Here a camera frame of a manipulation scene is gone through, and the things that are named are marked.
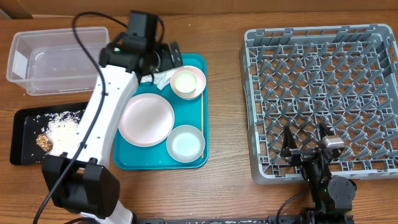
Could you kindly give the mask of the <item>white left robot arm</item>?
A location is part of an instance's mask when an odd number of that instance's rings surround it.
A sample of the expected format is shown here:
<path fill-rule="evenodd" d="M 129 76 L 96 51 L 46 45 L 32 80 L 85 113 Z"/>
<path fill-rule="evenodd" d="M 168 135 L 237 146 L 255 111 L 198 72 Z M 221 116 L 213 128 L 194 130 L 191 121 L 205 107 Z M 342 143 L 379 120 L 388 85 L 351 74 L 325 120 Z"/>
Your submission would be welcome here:
<path fill-rule="evenodd" d="M 99 77 L 80 120 L 74 145 L 60 156 L 46 156 L 42 173 L 49 194 L 46 204 L 79 214 L 93 223 L 136 223 L 136 215 L 119 201 L 119 180 L 108 170 L 118 123 L 141 78 L 183 65 L 178 43 L 164 44 L 147 37 L 120 33 L 94 63 Z"/>

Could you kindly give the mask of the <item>pile of rice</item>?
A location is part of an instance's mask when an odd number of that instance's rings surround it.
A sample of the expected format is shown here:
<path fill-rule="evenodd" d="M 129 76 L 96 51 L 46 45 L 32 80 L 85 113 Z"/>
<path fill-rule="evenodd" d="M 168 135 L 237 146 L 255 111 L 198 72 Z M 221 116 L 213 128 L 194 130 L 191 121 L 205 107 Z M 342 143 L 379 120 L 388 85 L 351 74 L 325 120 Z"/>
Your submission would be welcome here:
<path fill-rule="evenodd" d="M 45 152 L 52 156 L 60 156 L 63 152 L 77 146 L 74 135 L 80 122 L 83 110 L 64 111 L 59 113 L 46 113 L 37 115 L 33 120 L 39 125 L 39 130 L 34 134 L 45 134 L 52 142 L 53 149 Z"/>

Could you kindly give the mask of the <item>brown food chunk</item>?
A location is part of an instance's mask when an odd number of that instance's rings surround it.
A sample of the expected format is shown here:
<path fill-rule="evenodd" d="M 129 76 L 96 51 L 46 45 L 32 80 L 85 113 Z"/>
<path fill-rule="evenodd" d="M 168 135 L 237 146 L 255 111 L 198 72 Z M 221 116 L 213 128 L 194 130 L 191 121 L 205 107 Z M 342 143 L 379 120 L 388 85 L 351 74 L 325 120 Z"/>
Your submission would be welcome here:
<path fill-rule="evenodd" d="M 36 144 L 44 152 L 50 152 L 53 149 L 53 142 L 45 134 L 39 134 L 37 136 Z"/>

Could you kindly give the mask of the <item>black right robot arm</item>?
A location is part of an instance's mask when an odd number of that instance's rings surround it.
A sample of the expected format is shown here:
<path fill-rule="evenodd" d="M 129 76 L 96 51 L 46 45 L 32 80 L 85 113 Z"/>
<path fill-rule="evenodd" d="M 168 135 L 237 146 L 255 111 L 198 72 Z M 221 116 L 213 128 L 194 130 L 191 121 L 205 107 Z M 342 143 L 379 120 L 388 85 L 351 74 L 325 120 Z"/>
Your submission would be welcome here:
<path fill-rule="evenodd" d="M 280 154 L 289 157 L 289 166 L 298 167 L 307 182 L 313 200 L 312 208 L 304 208 L 297 215 L 288 215 L 289 223 L 353 223 L 346 213 L 353 208 L 357 185 L 341 176 L 332 176 L 329 163 L 339 158 L 345 148 L 344 141 L 328 128 L 319 124 L 320 140 L 311 151 L 297 147 L 288 126 L 284 127 L 284 139 Z"/>

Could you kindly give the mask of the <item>white napkin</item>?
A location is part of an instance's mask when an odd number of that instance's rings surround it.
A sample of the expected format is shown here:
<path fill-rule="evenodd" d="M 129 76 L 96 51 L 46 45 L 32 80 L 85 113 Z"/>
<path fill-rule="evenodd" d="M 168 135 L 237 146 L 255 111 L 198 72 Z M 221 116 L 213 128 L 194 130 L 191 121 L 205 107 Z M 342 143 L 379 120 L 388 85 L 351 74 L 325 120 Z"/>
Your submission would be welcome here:
<path fill-rule="evenodd" d="M 156 85 L 159 90 L 163 90 L 171 80 L 172 75 L 177 69 L 171 69 L 164 72 L 146 75 L 141 78 L 141 83 L 150 83 Z"/>

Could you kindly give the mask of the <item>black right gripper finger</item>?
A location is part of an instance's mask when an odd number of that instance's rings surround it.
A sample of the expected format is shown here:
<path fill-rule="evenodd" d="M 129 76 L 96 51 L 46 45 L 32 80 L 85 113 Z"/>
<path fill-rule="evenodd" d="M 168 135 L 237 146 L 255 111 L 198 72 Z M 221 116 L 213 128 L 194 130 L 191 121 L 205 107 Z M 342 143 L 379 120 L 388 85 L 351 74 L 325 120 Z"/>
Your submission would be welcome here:
<path fill-rule="evenodd" d="M 282 151 L 287 151 L 288 149 L 298 149 L 293 134 L 289 126 L 284 127 L 284 140 L 282 144 Z"/>
<path fill-rule="evenodd" d="M 320 138 L 323 139 L 325 136 L 333 136 L 334 133 L 331 131 L 331 129 L 324 123 L 319 124 L 319 132 L 320 132 Z"/>

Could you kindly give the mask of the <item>grey bowl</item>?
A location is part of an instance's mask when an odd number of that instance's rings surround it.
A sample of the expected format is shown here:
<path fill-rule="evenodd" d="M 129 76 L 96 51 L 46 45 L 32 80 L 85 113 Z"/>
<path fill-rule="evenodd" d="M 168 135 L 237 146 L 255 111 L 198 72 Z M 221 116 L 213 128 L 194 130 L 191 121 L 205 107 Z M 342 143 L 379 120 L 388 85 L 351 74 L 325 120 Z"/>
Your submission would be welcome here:
<path fill-rule="evenodd" d="M 181 125 L 174 128 L 166 140 L 168 154 L 177 162 L 189 163 L 201 157 L 205 150 L 205 137 L 196 127 Z"/>

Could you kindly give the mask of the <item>pink plate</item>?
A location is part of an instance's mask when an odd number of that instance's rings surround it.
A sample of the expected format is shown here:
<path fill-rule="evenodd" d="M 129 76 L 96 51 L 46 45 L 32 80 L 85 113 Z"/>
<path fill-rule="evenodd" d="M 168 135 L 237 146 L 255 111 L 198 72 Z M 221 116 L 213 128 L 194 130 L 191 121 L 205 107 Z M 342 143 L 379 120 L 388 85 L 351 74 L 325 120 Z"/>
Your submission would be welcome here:
<path fill-rule="evenodd" d="M 128 143 L 151 147 L 168 137 L 174 122 L 174 109 L 165 98 L 142 93 L 128 101 L 118 129 Z"/>

